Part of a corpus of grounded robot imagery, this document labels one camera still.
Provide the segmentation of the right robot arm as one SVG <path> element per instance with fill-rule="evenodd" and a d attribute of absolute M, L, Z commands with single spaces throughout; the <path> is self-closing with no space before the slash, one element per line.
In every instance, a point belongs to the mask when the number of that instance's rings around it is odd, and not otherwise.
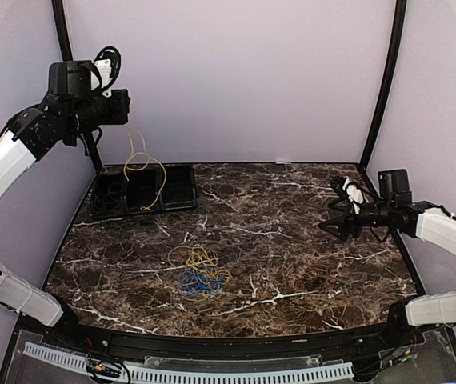
<path fill-rule="evenodd" d="M 442 205 L 414 202 L 404 169 L 381 171 L 378 181 L 379 196 L 370 202 L 356 182 L 347 177 L 333 178 L 330 186 L 337 198 L 328 207 L 339 215 L 321 222 L 320 229 L 345 242 L 358 238 L 365 227 L 384 227 L 436 245 L 456 257 L 454 214 Z M 456 292 L 407 298 L 393 304 L 380 339 L 386 346 L 396 347 L 410 336 L 411 327 L 435 324 L 456 325 Z"/>

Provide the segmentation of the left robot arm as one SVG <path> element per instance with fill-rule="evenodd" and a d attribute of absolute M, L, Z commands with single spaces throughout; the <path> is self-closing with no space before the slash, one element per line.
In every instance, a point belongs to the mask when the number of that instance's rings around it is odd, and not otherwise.
<path fill-rule="evenodd" d="M 76 146 L 78 138 L 87 132 L 127 123 L 128 91 L 113 88 L 120 69 L 118 58 L 50 66 L 43 100 L 14 115 L 0 134 L 0 200 L 58 142 Z M 1 263 L 0 303 L 53 328 L 56 339 L 68 349 L 77 349 L 85 341 L 84 329 L 72 321 L 74 312 L 64 302 Z"/>

